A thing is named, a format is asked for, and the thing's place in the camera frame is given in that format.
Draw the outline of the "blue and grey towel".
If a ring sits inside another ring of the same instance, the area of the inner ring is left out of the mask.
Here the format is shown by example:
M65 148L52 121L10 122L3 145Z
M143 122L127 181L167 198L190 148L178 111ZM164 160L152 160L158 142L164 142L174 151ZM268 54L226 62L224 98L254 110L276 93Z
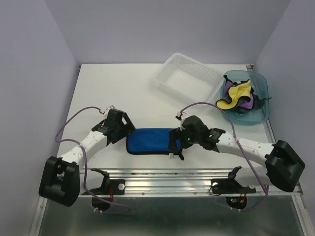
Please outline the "blue and grey towel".
M172 128L138 128L126 138L126 150L132 155L169 155L174 154L184 160L182 145L176 140L178 149L172 151L168 148L170 143L169 132Z

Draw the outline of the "teal translucent plastic bin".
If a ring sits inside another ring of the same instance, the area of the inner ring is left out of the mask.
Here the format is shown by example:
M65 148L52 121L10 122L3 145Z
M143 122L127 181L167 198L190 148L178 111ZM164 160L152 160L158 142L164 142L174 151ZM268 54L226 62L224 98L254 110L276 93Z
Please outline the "teal translucent plastic bin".
M223 75L220 99L216 105L223 109L233 123L256 125L269 118L266 79L255 72L231 70Z

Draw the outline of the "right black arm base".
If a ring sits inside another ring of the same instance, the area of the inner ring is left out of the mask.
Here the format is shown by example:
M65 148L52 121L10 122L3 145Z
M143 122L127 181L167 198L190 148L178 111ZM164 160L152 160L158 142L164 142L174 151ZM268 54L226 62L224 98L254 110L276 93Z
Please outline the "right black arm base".
M226 178L211 180L209 194L211 196L226 195L225 200L229 207L239 211L245 210L248 203L248 194L256 193L256 188L242 187L236 180L236 174L242 167L235 167Z

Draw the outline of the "purple and grey towel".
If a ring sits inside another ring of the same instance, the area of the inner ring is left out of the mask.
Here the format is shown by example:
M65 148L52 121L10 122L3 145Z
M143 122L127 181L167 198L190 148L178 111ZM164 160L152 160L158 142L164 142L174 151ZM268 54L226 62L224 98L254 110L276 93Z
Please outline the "purple and grey towel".
M254 102L254 89L250 80L232 82L224 75L225 84L223 89L223 99L227 103L227 110L244 108L251 110Z

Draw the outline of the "white perforated plastic basket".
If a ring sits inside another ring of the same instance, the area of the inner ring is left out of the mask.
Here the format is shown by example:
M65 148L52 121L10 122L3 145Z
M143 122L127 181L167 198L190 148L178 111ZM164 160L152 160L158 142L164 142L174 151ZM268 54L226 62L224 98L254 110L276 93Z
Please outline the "white perforated plastic basket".
M152 75L153 84L189 102L210 102L220 90L223 73L180 53L170 56Z

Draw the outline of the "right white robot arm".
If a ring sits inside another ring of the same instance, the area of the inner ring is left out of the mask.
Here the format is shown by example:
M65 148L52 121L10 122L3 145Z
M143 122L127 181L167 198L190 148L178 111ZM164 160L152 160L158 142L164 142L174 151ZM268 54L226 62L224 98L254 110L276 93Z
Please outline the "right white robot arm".
M246 159L250 168L236 167L226 180L232 192L269 184L284 192L293 192L305 169L305 163L286 141L272 144L237 138L225 130L208 128L197 116L182 120L180 127L169 132L168 148L172 153L180 153L195 144L205 150Z

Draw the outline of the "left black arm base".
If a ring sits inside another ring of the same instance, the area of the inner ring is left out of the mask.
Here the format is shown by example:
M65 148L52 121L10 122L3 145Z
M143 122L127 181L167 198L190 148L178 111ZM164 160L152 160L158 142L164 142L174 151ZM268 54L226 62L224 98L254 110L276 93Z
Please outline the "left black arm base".
M126 181L124 179L113 179L110 180L109 173L102 171L100 169L93 168L91 169L93 173L99 173L103 176L101 186L98 188L94 188L91 190L92 193L98 196L108 196L108 198L101 198L102 200L106 200L109 202L114 201L115 195L124 195L125 194L125 185ZM111 205L109 203L105 203L97 198L93 197L91 200L92 206L98 210L100 213L104 213L107 211Z

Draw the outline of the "yellow and grey towel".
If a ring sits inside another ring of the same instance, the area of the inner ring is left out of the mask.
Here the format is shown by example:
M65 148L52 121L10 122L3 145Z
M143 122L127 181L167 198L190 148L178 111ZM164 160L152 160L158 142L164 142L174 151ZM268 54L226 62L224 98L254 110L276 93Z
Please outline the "yellow and grey towel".
M216 102L216 106L223 110L232 110L243 103L251 102L251 81L247 80L243 83L232 84L230 81L225 85L225 97Z

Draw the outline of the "dark grey towel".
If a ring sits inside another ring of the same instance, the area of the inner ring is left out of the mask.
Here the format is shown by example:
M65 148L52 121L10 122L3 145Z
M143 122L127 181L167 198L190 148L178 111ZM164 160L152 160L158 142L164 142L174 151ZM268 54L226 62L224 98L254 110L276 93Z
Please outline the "dark grey towel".
M265 102L271 99L269 98L262 98L260 99L255 94L250 94L250 98L241 98L235 108L235 112L237 114L247 114L253 110L260 110L264 106Z

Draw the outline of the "aluminium mounting rail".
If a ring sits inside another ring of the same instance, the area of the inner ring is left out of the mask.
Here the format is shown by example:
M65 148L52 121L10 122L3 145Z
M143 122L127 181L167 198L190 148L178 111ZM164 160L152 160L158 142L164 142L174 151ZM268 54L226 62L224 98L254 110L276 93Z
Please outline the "aluminium mounting rail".
M209 194L211 180L226 178L233 169L100 169L110 175L110 180L124 179L125 194L121 198L150 197L214 197ZM247 196L263 196L259 185L256 193Z

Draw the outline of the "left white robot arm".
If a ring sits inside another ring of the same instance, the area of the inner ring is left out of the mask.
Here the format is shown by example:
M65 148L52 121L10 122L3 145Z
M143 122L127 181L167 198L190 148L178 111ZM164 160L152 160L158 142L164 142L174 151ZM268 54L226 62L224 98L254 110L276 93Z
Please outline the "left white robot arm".
M114 188L106 171L88 169L88 161L110 144L131 134L135 127L127 113L110 106L101 111L104 119L94 126L82 141L70 139L75 147L59 157L49 157L44 166L39 195L66 207L79 195L88 193L112 195Z

